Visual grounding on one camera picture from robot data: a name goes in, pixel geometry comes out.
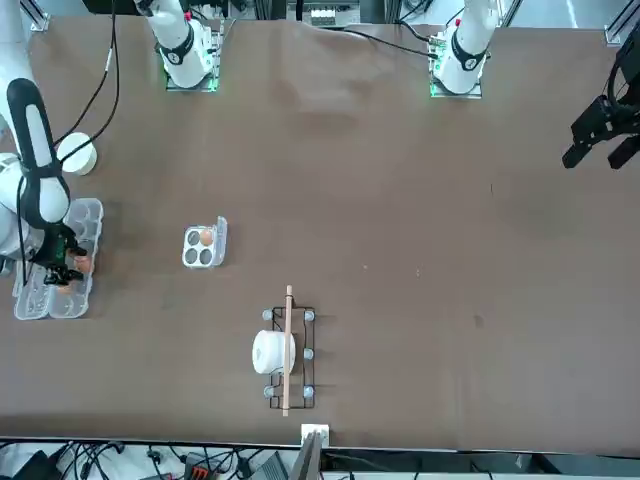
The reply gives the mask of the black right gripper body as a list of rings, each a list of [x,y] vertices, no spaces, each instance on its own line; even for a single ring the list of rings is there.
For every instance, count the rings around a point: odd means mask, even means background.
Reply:
[[[48,227],[44,230],[41,246],[31,262],[58,273],[68,269],[67,250],[75,242],[75,232],[69,227]]]

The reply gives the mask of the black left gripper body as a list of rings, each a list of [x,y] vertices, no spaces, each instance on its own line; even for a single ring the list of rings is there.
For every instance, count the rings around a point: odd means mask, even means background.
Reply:
[[[617,135],[638,131],[639,127],[639,38],[628,37],[616,54],[613,79],[621,72],[627,86],[618,99],[613,94],[614,132]]]

